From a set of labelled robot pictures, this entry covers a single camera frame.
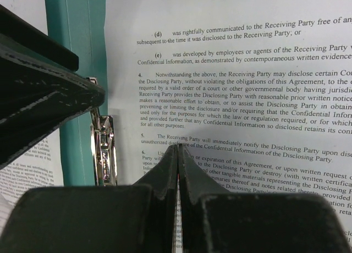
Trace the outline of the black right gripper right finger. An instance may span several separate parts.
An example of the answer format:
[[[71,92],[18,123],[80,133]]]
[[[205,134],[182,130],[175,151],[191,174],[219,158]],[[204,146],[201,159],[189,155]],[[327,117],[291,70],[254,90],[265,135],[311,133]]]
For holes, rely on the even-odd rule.
[[[318,195],[234,193],[178,148],[185,252],[350,252],[333,208]]]

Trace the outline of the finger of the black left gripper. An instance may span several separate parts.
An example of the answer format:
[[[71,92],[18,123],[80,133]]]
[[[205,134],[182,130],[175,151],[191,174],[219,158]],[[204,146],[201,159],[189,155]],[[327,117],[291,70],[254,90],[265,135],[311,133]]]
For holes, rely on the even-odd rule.
[[[78,67],[77,55],[1,8],[1,166],[103,104],[104,89]]]

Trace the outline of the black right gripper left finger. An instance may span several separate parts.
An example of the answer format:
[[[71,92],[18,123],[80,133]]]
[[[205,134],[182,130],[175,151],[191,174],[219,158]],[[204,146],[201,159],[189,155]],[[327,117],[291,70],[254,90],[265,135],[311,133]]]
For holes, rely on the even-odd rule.
[[[15,206],[1,252],[172,252],[176,146],[133,185],[37,188]]]

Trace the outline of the printed white paper sheet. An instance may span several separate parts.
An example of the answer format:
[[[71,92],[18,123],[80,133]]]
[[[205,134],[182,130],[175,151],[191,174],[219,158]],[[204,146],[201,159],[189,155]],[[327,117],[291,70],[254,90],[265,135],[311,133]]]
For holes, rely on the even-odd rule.
[[[1,5],[48,34],[45,0],[1,0]],[[1,229],[23,193],[41,186],[62,186],[59,130],[1,169]]]

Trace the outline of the metal folder clip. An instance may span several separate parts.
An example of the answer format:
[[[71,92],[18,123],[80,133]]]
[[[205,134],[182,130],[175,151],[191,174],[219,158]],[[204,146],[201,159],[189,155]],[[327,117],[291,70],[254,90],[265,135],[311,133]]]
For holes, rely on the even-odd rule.
[[[95,185],[116,186],[117,164],[113,118],[110,115],[100,115],[98,108],[93,109],[90,115]]]

